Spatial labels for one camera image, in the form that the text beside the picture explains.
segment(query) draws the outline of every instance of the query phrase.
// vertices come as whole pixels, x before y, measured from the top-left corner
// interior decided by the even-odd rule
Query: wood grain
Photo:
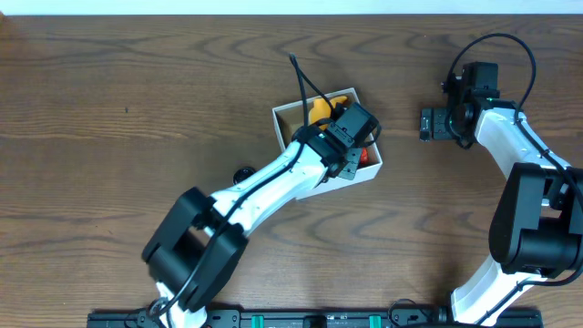
[[[286,54],[324,91],[356,87],[382,122],[366,183],[292,202],[253,234],[217,297],[247,308],[445,301],[488,253],[505,181],[486,150],[422,143],[458,51],[491,32],[532,47],[531,126],[583,166],[579,16],[7,17],[0,28],[0,325],[81,327],[96,308],[157,296],[139,254],[175,199],[230,185],[279,154],[271,108],[299,98]],[[527,57],[488,40],[518,99]],[[581,282],[520,303],[580,326]]]

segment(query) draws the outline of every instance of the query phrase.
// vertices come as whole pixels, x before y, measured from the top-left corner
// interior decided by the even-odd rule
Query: cardboard box
[[[345,90],[340,90],[326,94],[326,97],[333,98],[338,96],[347,96],[348,100],[345,105],[350,106],[351,103],[360,103],[356,91],[353,87],[347,88]],[[312,103],[317,97],[311,97],[308,99],[308,110],[312,109]],[[276,107],[272,110],[273,113],[273,124],[275,126],[275,134],[277,140],[280,143],[281,151],[284,151],[287,146],[292,142],[292,135],[299,127],[303,125],[303,110],[302,101],[296,101],[294,103]],[[373,139],[373,135],[368,137],[369,140]],[[330,190],[337,190],[339,188],[351,186],[355,183],[367,181],[376,177],[383,165],[383,159],[379,153],[379,149],[376,147],[376,143],[367,148],[369,164],[366,167],[359,168],[356,170],[356,175],[353,180],[347,180],[342,178],[328,179],[327,182],[321,183],[318,187],[306,192],[305,194],[298,196],[296,199],[300,200],[313,195],[321,194]]]

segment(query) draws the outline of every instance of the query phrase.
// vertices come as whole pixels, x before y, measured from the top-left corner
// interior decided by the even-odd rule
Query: wooden table
[[[253,233],[219,302],[246,308],[445,303],[488,254],[505,180],[484,148],[418,140],[419,110],[459,50],[495,31],[532,47],[529,122],[583,167],[579,16],[7,17],[0,26],[0,316],[84,326],[157,297],[139,254],[184,190],[229,187],[280,153],[271,108],[299,99],[287,58],[324,91],[356,87],[382,122],[373,181],[293,201]],[[488,40],[518,100],[527,56]],[[580,326],[581,281],[536,288],[549,327]]]

